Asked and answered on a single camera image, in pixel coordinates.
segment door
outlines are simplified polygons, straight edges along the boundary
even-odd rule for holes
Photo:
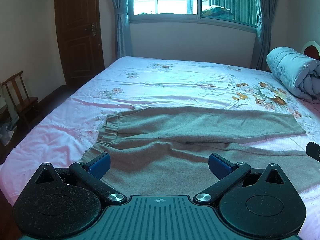
[[[104,70],[99,0],[54,0],[66,84],[78,88]]]

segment metal screw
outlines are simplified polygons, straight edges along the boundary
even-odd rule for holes
[[[124,199],[124,195],[122,195],[120,193],[113,193],[113,194],[109,195],[108,199],[113,202],[119,202]]]
[[[196,196],[196,199],[202,202],[206,202],[211,199],[211,196],[207,193],[201,193]]]

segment window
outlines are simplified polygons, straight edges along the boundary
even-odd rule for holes
[[[206,22],[222,19],[249,26],[258,23],[256,0],[129,0],[129,8],[131,22],[179,18]]]

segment bed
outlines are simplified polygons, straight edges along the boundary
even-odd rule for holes
[[[1,191],[13,205],[41,163],[68,167],[95,143],[107,115],[148,106],[292,114],[306,134],[249,145],[278,151],[305,150],[310,141],[320,142],[318,105],[292,96],[271,73],[214,63],[123,57],[70,96],[12,150],[0,166]],[[298,168],[307,167],[302,163]],[[307,208],[300,237],[319,238],[320,185],[299,194]]]

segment curtain tieback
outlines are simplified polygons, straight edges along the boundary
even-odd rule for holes
[[[125,14],[128,13],[128,9],[127,8],[116,8],[115,9],[115,15],[117,14]]]
[[[271,21],[264,17],[259,17],[259,22],[271,27]]]

